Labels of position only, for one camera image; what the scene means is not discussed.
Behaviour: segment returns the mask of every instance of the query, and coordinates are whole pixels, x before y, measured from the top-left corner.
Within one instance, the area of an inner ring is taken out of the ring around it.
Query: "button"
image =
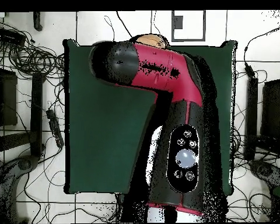
[[[192,181],[192,180],[195,179],[195,175],[194,175],[194,173],[191,172],[191,171],[188,171],[188,172],[185,174],[185,177],[186,177],[186,179],[187,179],[188,181]]]
[[[181,178],[183,176],[183,172],[182,171],[179,171],[179,170],[176,170],[174,172],[174,176],[177,177],[178,179]]]
[[[184,136],[186,137],[186,138],[190,138],[191,137],[191,131],[185,131],[184,132]]]
[[[185,140],[183,138],[177,140],[177,144],[183,146],[185,144]]]
[[[196,147],[196,142],[194,142],[194,141],[190,141],[190,143],[189,143],[189,144],[190,144],[190,147],[191,147],[191,148]]]
[[[196,163],[196,156],[191,150],[182,149],[177,153],[175,161],[180,167],[186,169],[194,166]]]

